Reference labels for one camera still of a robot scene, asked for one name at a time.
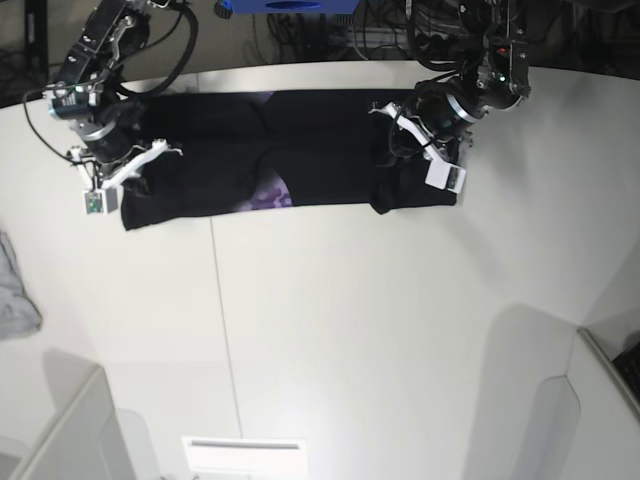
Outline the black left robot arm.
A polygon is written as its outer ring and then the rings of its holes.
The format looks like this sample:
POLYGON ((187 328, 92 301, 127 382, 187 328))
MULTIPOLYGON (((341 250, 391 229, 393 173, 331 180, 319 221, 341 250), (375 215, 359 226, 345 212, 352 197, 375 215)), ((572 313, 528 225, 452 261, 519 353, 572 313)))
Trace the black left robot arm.
POLYGON ((471 126, 529 97, 528 44, 518 1, 407 1, 405 32, 414 60, 434 73, 393 107, 392 165, 429 150, 456 163, 471 126))

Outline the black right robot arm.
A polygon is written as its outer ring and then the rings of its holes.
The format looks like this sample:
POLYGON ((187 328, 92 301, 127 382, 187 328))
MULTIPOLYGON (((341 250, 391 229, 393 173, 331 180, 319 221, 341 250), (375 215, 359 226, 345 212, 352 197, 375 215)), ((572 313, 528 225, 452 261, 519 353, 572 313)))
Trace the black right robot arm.
POLYGON ((142 116, 150 100, 164 93, 182 73, 194 51, 198 20, 185 1, 102 1, 86 21, 54 79, 37 91, 50 114, 67 122, 82 146, 57 157, 88 174, 92 190, 120 185, 145 196, 150 188, 143 163, 153 161, 161 143, 142 138, 142 116), (167 77, 155 87, 137 92, 125 87, 125 64, 154 47, 150 41, 153 10, 177 13, 188 23, 185 49, 167 77))

